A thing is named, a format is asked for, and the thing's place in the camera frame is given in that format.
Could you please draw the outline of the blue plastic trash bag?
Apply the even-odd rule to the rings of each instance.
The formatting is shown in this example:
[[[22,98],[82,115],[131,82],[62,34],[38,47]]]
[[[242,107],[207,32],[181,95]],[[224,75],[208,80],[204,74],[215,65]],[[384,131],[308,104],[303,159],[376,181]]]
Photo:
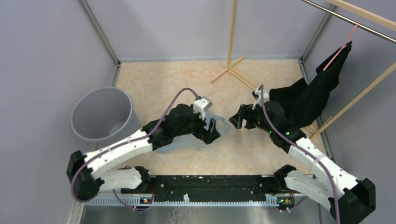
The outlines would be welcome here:
[[[219,115],[213,114],[209,112],[205,119],[205,126],[204,130],[208,131],[210,126],[210,120],[213,119],[216,121],[216,129],[220,133],[222,137],[230,130],[230,125],[228,121]],[[205,144],[203,141],[197,139],[193,134],[183,135],[176,137],[173,142],[169,145],[163,146],[155,150],[156,153],[159,154],[169,154],[174,151],[178,150],[194,150],[194,151],[202,151],[208,145]]]

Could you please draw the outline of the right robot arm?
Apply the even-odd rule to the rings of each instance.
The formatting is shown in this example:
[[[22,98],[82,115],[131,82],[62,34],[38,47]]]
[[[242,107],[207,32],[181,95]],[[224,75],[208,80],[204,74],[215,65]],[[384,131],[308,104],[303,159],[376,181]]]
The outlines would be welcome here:
[[[285,111],[276,101],[240,105],[229,118],[236,129],[259,128],[269,133],[272,142],[286,154],[306,165],[314,174],[308,177],[295,167],[285,165],[274,173],[274,187],[304,194],[327,209],[339,224],[358,224],[376,209],[375,185],[360,180],[322,153],[305,133],[289,124]]]

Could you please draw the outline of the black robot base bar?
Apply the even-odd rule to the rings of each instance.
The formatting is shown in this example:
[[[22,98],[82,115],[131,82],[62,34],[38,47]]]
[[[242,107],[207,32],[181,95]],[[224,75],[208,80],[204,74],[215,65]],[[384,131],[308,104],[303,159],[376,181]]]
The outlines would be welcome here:
[[[156,175],[143,188],[121,193],[146,194],[155,202],[180,202],[185,195],[191,202],[264,202],[270,196],[283,201],[296,195],[272,175]]]

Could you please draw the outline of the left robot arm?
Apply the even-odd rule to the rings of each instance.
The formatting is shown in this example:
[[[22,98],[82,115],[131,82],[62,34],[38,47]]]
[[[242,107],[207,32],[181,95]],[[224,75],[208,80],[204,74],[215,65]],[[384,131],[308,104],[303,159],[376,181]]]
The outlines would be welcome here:
[[[141,166],[127,170],[113,168],[138,155],[169,145],[176,137],[192,134],[205,144],[221,137],[216,120],[204,118],[192,105],[178,104],[167,115],[151,121],[132,135],[96,151],[70,155],[66,174],[75,200],[87,202],[99,192],[110,189],[135,189],[144,193],[149,189],[150,176]]]

